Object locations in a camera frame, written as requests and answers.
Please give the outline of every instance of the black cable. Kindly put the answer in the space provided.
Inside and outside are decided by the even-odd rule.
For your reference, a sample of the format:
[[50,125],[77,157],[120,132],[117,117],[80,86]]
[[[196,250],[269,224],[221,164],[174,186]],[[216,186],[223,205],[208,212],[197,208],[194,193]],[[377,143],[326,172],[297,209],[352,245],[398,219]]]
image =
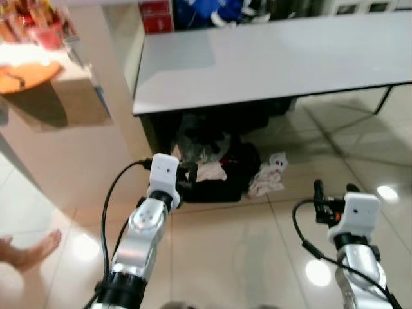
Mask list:
[[296,212],[297,210],[302,207],[303,205],[309,204],[309,203],[323,203],[325,204],[325,201],[316,201],[316,200],[303,200],[300,201],[299,203],[297,203],[295,205],[295,207],[293,208],[292,211],[292,221],[294,223],[294,227],[295,230],[297,232],[297,235],[299,236],[299,238],[302,241],[302,246],[309,251],[312,255],[314,255],[317,259],[324,259],[325,261],[328,261],[329,263],[332,263],[338,267],[344,268],[346,270],[348,270],[349,272],[353,272],[354,274],[357,274],[358,276],[361,276],[363,279],[365,279],[367,282],[369,282],[370,284],[376,286],[386,297],[386,299],[388,300],[388,302],[391,304],[393,309],[402,309],[399,305],[399,303],[397,302],[397,300],[395,299],[395,296],[389,291],[388,287],[386,287],[385,289],[383,289],[379,283],[377,283],[376,281],[372,280],[370,277],[368,277],[367,275],[363,274],[362,272],[359,272],[358,270],[349,267],[341,262],[338,262],[334,259],[331,259],[330,257],[325,256],[318,248],[316,248],[312,243],[310,243],[308,240],[306,240],[306,238],[304,238],[301,229],[299,228],[299,225],[297,224],[297,220],[296,220]]
[[[104,260],[104,273],[103,273],[102,283],[105,283],[109,278],[109,254],[108,254],[108,244],[106,242],[106,214],[108,212],[108,206],[109,206],[111,193],[113,192],[113,189],[115,188],[115,186],[116,186],[117,182],[119,181],[120,177],[122,177],[122,175],[128,169],[130,169],[132,166],[135,166],[135,165],[141,165],[145,169],[150,169],[151,168],[151,160],[150,159],[145,159],[145,160],[135,161],[133,163],[130,163],[128,166],[126,166],[117,175],[117,177],[115,178],[115,180],[111,184],[111,186],[109,188],[109,191],[106,194],[106,199],[104,200],[104,206],[103,206],[103,211],[102,211],[102,219],[101,219],[101,222],[100,222],[100,240],[101,240],[101,243],[102,243],[103,260]],[[120,235],[117,239],[116,248],[120,244],[120,240],[122,238],[122,235],[123,235],[124,229],[126,228],[126,225],[127,225],[127,220],[124,223],[124,226],[122,227],[121,233],[120,233]],[[93,302],[96,300],[97,296],[98,296],[98,290],[95,292],[95,295],[89,300],[89,302],[84,307],[84,309],[89,309],[91,307],[91,305],[93,304]]]

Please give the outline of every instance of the white shelf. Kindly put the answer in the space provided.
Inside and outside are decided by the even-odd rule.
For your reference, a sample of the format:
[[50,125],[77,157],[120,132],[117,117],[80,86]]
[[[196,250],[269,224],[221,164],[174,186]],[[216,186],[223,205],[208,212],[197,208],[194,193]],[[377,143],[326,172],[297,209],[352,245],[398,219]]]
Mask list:
[[133,113],[408,82],[410,12],[146,36]]

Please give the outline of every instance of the table leg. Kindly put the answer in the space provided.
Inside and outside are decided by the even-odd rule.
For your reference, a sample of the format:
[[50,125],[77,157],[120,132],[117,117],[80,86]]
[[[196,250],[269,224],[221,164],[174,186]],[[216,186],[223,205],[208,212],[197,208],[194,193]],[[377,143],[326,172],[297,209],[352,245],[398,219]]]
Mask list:
[[384,107],[384,104],[386,102],[386,99],[388,98],[389,94],[392,91],[393,86],[389,86],[387,88],[387,90],[385,91],[384,96],[382,97],[382,99],[380,100],[380,103],[378,105],[378,107],[375,109],[375,111],[373,112],[374,115],[378,115],[379,111]]

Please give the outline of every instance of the red box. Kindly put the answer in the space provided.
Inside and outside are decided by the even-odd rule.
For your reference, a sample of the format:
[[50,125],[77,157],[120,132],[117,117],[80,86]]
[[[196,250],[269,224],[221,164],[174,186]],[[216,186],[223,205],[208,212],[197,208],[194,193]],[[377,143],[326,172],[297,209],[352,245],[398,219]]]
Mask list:
[[170,4],[168,1],[148,1],[139,3],[142,16],[153,13],[169,13]]
[[143,24],[146,34],[173,31],[173,21],[170,14],[145,16],[143,17]]

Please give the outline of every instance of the wooden cutting board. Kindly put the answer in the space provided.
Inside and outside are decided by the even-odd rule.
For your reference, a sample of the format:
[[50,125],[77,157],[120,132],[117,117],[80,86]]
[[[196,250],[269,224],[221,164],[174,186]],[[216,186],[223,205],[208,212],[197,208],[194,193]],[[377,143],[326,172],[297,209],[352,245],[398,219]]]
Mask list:
[[16,93],[52,79],[61,67],[57,61],[47,65],[26,63],[0,67],[0,94]]

